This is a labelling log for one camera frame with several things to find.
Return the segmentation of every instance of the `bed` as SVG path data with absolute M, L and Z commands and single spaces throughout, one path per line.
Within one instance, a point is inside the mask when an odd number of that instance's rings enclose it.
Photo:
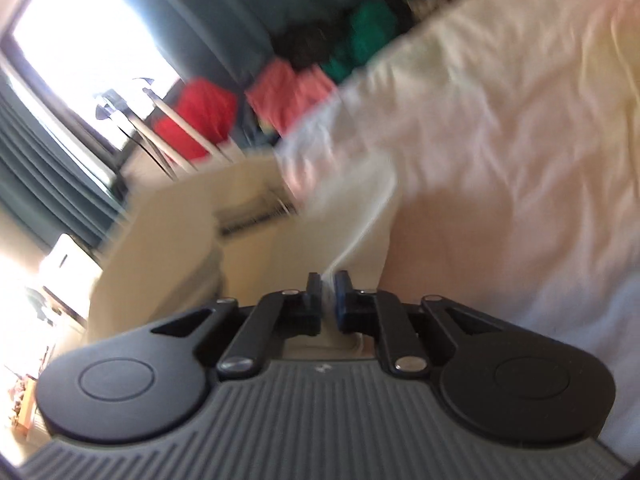
M 640 460 L 640 0 L 457 0 L 281 143 L 300 199 L 375 150 L 403 205 L 380 287 L 442 294 L 612 370 Z

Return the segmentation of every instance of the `pink cloth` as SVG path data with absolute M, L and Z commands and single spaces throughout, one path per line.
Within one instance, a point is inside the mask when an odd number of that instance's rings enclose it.
M 296 74 L 287 61 L 276 58 L 262 70 L 245 95 L 258 117 L 269 121 L 284 136 L 300 117 L 324 101 L 334 89 L 334 82 L 319 66 Z

